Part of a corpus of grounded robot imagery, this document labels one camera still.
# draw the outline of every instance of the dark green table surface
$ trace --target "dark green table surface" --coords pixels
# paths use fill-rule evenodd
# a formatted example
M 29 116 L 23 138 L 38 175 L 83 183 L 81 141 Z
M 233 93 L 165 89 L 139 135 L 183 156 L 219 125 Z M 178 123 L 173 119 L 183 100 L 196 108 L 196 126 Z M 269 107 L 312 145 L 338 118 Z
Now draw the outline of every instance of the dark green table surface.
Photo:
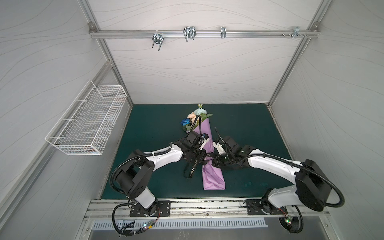
M 197 108 L 197 104 L 134 105 L 124 131 L 112 169 L 126 160 L 129 154 L 167 147 L 170 142 L 185 136 L 180 122 Z M 217 127 L 222 136 L 231 136 L 240 145 L 252 145 L 269 154 L 290 159 L 287 149 L 265 104 L 204 104 L 213 116 L 209 118 L 213 138 Z M 156 198 L 198 197 L 261 197 L 268 188 L 280 188 L 291 183 L 261 169 L 223 170 L 225 190 L 204 190 L 202 166 L 192 179 L 183 177 L 187 163 L 170 163 L 152 174 L 149 189 Z M 122 199 L 107 184 L 103 199 Z

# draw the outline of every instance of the robotic arm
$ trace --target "robotic arm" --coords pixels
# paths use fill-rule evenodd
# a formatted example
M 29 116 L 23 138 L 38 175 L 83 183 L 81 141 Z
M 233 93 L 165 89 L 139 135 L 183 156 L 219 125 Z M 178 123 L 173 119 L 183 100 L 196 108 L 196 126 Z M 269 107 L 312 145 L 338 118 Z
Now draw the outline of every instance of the robotic arm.
M 290 181 L 293 185 L 268 189 L 257 207 L 265 214 L 272 214 L 276 208 L 286 205 L 305 205 L 315 211 L 322 211 L 324 206 L 341 207 L 344 197 L 340 190 L 332 184 L 318 167 L 307 159 L 305 162 L 291 161 L 266 154 L 252 146 L 239 146 L 231 137 L 224 139 L 218 134 L 218 139 L 210 143 L 207 134 L 190 132 L 184 138 L 170 143 L 170 146 L 154 152 L 141 152 L 135 150 L 128 159 L 120 164 L 111 174 L 110 185 L 112 189 L 125 194 L 140 204 L 146 216 L 152 216 L 157 209 L 157 200 L 147 185 L 152 172 L 171 162 L 185 159 L 194 162 L 190 176 L 197 164 L 206 164 L 205 157 L 210 156 L 212 165 L 222 169 L 239 169 L 254 167 L 266 170 Z M 213 144 L 216 148 L 214 154 L 206 153 L 205 144 Z M 337 204 L 328 204 L 326 200 L 334 189 L 340 197 Z

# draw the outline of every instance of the white wire basket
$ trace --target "white wire basket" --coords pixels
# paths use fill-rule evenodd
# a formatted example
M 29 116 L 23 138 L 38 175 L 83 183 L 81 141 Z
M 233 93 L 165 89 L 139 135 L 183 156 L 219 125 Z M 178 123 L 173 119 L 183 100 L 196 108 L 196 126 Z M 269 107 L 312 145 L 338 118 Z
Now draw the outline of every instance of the white wire basket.
M 101 155 L 127 99 L 120 85 L 90 82 L 87 86 L 93 87 L 85 86 L 77 97 L 84 99 L 75 100 L 45 138 L 67 155 Z

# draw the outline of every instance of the blue flower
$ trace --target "blue flower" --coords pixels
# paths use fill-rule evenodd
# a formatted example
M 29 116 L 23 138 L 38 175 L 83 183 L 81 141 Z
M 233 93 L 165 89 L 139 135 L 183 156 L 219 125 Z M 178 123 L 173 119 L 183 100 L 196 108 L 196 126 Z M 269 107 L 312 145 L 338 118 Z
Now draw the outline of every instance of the blue flower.
M 181 121 L 181 125 L 185 126 L 185 125 L 188 125 L 191 123 L 191 120 L 189 120 L 188 118 L 185 118 Z
M 194 113 L 195 113 L 196 115 L 200 115 L 200 114 L 202 114 L 202 113 L 207 114 L 207 111 L 204 110 L 204 109 L 202 109 L 202 108 L 198 108 L 198 109 L 196 109 L 196 110 L 194 111 Z

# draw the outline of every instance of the flower bouquet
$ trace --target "flower bouquet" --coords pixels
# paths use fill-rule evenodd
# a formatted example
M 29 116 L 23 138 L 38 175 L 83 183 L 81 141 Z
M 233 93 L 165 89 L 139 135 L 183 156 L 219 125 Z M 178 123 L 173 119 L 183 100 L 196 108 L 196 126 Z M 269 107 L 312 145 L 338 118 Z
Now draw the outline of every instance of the flower bouquet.
M 206 152 L 214 152 L 213 146 L 213 138 L 211 133 L 211 126 L 209 124 L 209 117 L 212 116 L 211 113 L 207 113 L 206 110 L 203 109 L 203 105 L 199 104 L 199 108 L 193 111 L 188 115 L 187 118 L 181 121 L 182 129 L 186 132 L 195 131 L 200 133 L 205 133 L 209 137 L 209 142 L 205 144 L 203 147 Z M 209 160 L 207 164 L 203 165 L 203 187 L 204 190 L 224 190 L 225 189 L 225 181 L 223 177 L 223 173 L 220 168 L 216 168 L 212 166 L 212 157 L 205 157 L 204 160 Z

